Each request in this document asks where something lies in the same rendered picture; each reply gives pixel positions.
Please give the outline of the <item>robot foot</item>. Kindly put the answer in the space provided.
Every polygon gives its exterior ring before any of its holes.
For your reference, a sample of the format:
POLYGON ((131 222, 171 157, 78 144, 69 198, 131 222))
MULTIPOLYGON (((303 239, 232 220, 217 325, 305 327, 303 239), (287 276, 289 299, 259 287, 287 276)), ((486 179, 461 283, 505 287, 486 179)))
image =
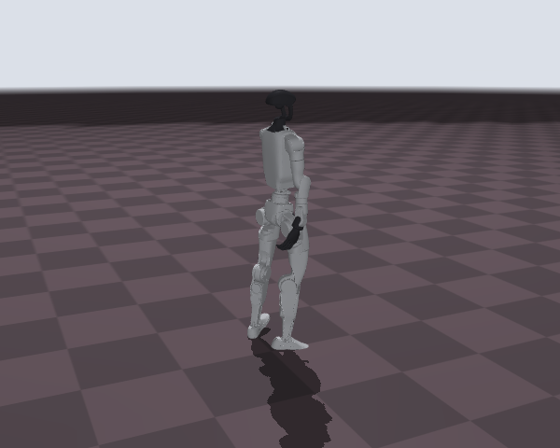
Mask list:
POLYGON ((261 314, 259 325, 255 327, 255 322, 254 322, 253 326, 251 326, 250 324, 250 326, 248 327, 247 337, 250 339, 256 339, 259 336, 260 332, 267 326, 269 321, 270 321, 269 314, 261 314))
POLYGON ((290 339, 291 342, 284 342, 286 339, 284 339, 283 341, 283 337, 275 337, 273 339, 271 347, 276 350, 298 350, 309 347, 308 344, 301 343, 293 339, 292 337, 290 339))

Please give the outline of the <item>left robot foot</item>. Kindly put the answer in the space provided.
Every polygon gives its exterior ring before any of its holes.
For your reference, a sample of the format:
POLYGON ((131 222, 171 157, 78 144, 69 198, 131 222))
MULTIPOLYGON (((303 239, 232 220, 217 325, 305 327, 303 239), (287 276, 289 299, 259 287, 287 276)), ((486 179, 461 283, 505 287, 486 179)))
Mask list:
POLYGON ((251 326, 250 324, 250 326, 248 327, 247 337, 250 339, 256 339, 259 336, 260 332, 267 326, 269 321, 270 321, 269 314, 261 314, 259 325, 255 327, 255 322, 254 322, 253 326, 251 326))

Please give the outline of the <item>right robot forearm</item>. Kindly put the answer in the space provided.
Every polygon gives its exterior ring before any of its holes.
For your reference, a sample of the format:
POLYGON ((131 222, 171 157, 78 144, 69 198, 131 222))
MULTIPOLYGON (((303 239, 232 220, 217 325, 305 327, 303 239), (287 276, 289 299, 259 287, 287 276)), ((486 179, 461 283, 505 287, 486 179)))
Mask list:
POLYGON ((300 217, 301 222, 299 227, 304 227, 307 223, 307 214, 308 214, 308 197, 309 197, 309 190, 311 186, 311 180, 309 177, 303 177, 300 182, 299 191, 294 193, 295 197, 295 217, 300 217))

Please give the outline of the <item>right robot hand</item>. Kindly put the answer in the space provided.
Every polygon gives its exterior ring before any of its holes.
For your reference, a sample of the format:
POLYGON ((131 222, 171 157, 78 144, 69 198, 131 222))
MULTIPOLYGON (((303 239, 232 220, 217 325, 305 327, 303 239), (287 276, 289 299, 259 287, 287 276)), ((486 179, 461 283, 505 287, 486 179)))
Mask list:
POLYGON ((292 223, 292 231, 288 234, 286 240, 281 244, 281 245, 276 245, 279 249, 281 250, 288 250, 290 248, 292 248, 292 246, 294 244, 297 243, 299 236, 300 236, 300 231, 303 230, 303 227, 299 227, 299 224, 301 222, 301 218, 300 217, 295 217, 293 223, 292 223))

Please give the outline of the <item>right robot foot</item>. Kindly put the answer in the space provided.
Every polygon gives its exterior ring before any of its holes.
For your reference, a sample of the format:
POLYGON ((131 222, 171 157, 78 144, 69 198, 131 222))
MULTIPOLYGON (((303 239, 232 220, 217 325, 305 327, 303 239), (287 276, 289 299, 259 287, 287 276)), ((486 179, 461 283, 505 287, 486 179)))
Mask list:
POLYGON ((309 347, 308 344, 301 343, 293 339, 292 337, 290 339, 291 342, 284 342, 286 339, 284 339, 283 341, 283 337, 275 337, 273 339, 271 347, 276 350, 298 350, 309 347))

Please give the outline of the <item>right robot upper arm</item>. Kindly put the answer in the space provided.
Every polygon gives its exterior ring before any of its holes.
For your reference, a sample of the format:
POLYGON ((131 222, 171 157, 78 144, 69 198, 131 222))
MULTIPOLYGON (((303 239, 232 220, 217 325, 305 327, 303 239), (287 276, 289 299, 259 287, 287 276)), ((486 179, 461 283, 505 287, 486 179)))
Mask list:
POLYGON ((285 149, 289 154, 289 159, 290 159, 293 184, 296 189, 299 189, 301 179, 303 177, 306 177, 306 175, 303 175, 303 171, 304 171, 303 152, 304 152, 305 145, 303 139, 295 134, 285 135, 284 138, 285 138, 285 149))

